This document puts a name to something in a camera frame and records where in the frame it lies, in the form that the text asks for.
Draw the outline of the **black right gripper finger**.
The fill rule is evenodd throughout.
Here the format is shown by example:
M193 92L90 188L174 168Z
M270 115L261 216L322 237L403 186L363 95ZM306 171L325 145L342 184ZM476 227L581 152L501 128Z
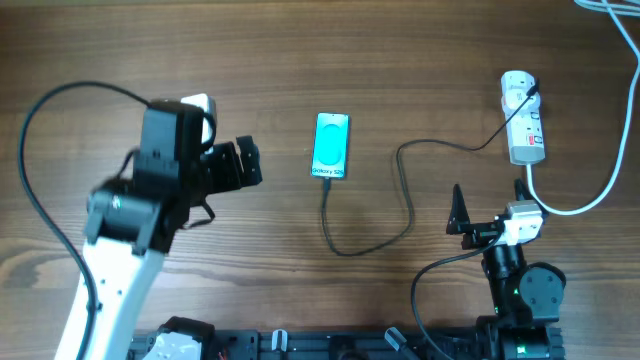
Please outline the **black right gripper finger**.
M466 234L471 232L471 222L464 197L459 184L453 186L451 211L446 226L449 235Z
M514 192L515 192L516 199L518 201L524 201L524 200L534 201L540 208L542 215L543 216L548 215L548 211L541 205L541 203L538 200L536 200L533 197L527 185L523 182L521 178L518 178L514 181Z

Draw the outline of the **white power strip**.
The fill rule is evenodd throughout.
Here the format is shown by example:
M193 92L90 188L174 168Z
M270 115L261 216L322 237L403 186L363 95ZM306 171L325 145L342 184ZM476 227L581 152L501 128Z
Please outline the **white power strip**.
M545 145L538 82L525 71L511 70L502 75L500 84L510 162L520 166L541 162Z

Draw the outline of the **blue screen smartphone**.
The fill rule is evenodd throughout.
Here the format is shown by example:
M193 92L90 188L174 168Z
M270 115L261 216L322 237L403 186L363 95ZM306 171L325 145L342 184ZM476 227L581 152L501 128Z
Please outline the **blue screen smartphone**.
M316 119L310 174L314 177L346 177L350 116L319 113Z

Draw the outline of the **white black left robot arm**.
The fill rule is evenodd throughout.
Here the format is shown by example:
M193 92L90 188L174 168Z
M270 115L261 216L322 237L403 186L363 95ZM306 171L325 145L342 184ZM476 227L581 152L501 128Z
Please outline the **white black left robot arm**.
M76 81L43 95L26 115L17 150L24 191L43 222L67 249L80 271L71 310L55 356L58 359L124 359L147 294L170 251L175 234L211 223L210 195L256 186L260 155L251 136L217 143L217 115L176 100L147 100L122 87L93 87L127 96L145 107L141 139L121 171L88 196L85 242L76 249L35 195L25 166L28 129L54 96L83 87Z

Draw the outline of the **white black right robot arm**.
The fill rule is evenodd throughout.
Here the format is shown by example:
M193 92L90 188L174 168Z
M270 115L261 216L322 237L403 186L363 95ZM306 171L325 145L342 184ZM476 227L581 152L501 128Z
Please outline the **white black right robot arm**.
M516 199L492 221L471 221L461 187L452 190L446 225L448 235L461 235L461 255L433 262L414 277L411 309L423 336L427 359L563 359L559 321L567 279L557 267L529 263L523 247L540 237L548 212L533 199L521 180L514 182ZM469 328L429 330L417 304L417 285L428 271L480 255L494 313L480 316Z

